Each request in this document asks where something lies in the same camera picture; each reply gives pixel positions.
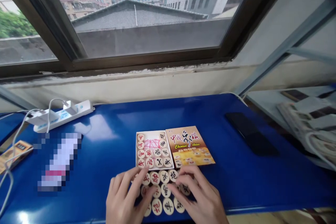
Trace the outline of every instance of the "white power strip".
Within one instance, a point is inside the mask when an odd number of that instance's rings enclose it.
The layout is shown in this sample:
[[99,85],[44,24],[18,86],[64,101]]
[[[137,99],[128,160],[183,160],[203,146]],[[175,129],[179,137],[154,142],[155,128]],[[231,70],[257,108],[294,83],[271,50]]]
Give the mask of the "white power strip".
[[[70,115],[67,111],[65,110],[60,110],[58,112],[56,112],[56,114],[58,115],[58,118],[56,120],[53,120],[50,122],[50,128],[54,129],[56,127],[59,127],[65,123],[68,123],[72,120],[75,120],[81,116],[85,116],[91,112],[93,112],[95,110],[95,108],[93,107],[93,105],[91,104],[91,102],[89,100],[83,101],[81,103],[78,103],[75,105],[77,108],[77,113],[74,114],[73,116]],[[40,126],[35,125],[34,126],[34,131],[37,133],[46,133],[47,132],[47,128],[48,128],[48,124],[42,124]]]

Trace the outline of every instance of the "blue table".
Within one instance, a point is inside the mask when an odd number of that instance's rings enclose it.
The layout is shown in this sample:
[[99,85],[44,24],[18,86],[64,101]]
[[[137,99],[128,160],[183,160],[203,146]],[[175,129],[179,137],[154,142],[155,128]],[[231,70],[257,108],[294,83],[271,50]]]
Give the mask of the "blue table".
[[24,116],[24,114],[17,113],[0,120],[0,145],[21,125]]
[[[279,157],[255,156],[224,117],[242,112],[279,150]],[[83,134],[78,159],[62,191],[37,192],[41,171],[49,163],[56,141],[34,150],[14,170],[14,186],[0,223],[91,223],[105,219],[111,177],[135,165],[135,133],[196,125],[216,164],[201,167],[218,188],[227,214],[336,207],[336,183],[313,165],[258,115],[232,94],[99,105],[96,110],[56,133]],[[20,139],[36,143],[29,126]],[[1,201],[9,180],[0,191]],[[189,219],[187,212],[153,213],[144,222]]]

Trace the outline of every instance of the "hand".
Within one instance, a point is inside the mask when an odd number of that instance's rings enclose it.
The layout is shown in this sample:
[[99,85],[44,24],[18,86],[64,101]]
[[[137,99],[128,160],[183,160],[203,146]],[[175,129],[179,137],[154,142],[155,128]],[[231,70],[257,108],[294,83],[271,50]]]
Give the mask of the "hand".
[[[111,179],[106,199],[106,224],[140,224],[142,222],[156,189],[150,187],[140,204],[136,207],[134,206],[142,180],[147,172],[148,168],[140,169],[134,167]],[[138,176],[133,180],[129,191],[127,191],[131,179],[136,174]]]
[[173,184],[167,185],[196,224],[229,223],[218,190],[209,183],[197,166],[182,166],[176,184],[188,186],[193,193],[197,202],[188,200]]

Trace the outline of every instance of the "tree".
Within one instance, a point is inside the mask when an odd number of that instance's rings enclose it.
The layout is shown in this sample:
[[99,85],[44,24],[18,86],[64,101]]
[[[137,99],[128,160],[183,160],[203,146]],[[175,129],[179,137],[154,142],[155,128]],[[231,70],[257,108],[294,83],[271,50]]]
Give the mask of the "tree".
[[4,12],[0,9],[0,39],[37,35],[37,32],[20,12]]

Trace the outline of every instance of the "white wall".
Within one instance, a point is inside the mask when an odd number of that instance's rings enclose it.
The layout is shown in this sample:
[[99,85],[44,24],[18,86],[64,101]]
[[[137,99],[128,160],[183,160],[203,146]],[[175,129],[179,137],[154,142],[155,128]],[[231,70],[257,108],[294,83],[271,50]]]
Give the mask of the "white wall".
[[[40,108],[46,108],[49,100],[56,97],[74,101],[90,99],[96,103],[118,103],[233,91],[323,1],[278,0],[238,56],[227,64],[68,79],[46,77],[44,80],[11,83],[4,87]],[[335,19],[311,38],[305,47],[335,53],[334,27]],[[334,66],[291,56],[254,89],[336,81],[335,72]],[[0,111],[13,110],[0,101]]]

